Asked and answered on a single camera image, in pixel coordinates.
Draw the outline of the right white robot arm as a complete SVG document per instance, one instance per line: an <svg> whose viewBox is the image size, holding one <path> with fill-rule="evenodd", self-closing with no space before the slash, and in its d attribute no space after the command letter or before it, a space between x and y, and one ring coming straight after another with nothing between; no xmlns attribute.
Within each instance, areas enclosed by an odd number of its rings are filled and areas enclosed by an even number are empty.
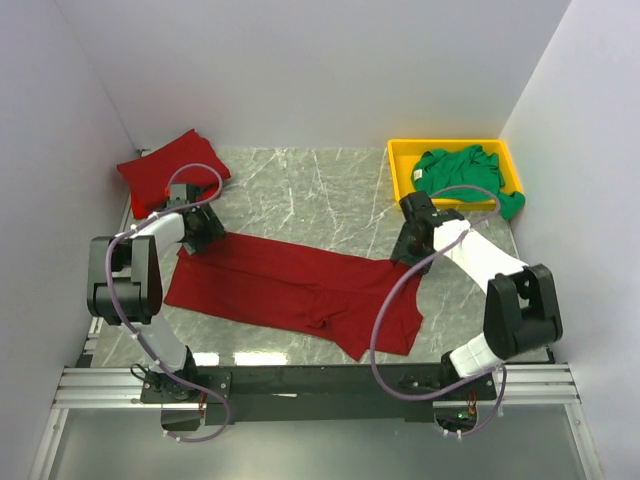
<svg viewBox="0 0 640 480"><path fill-rule="evenodd" d="M460 212L437 209L423 191L402 198L400 208L405 222L391 261L409 268L405 277L423 275L434 260L446 257L485 294L482 332L444 354L439 379L442 388L475 379L562 337L554 278L546 266L530 266L505 253Z"/></svg>

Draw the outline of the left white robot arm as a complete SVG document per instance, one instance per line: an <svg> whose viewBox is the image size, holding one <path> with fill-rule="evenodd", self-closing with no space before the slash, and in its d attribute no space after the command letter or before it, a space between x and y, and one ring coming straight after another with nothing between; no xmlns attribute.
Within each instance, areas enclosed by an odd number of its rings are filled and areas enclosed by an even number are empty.
<svg viewBox="0 0 640 480"><path fill-rule="evenodd" d="M136 364L149 390L177 402L197 397L201 380L189 347L161 314L164 300L159 256L173 245L201 253L226 231L209 200L213 186L174 184L161 207L138 227L99 236L89 248L89 312L120 328L140 345L146 364Z"/></svg>

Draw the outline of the dark red t-shirt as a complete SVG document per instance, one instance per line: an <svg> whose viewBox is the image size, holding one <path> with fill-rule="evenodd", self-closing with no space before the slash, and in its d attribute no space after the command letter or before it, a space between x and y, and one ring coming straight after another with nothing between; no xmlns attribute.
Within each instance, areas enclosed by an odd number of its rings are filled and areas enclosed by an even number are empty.
<svg viewBox="0 0 640 480"><path fill-rule="evenodd" d="M360 360L383 301L407 270L389 260L228 233L202 253L179 251L165 302L316 336Z"/></svg>

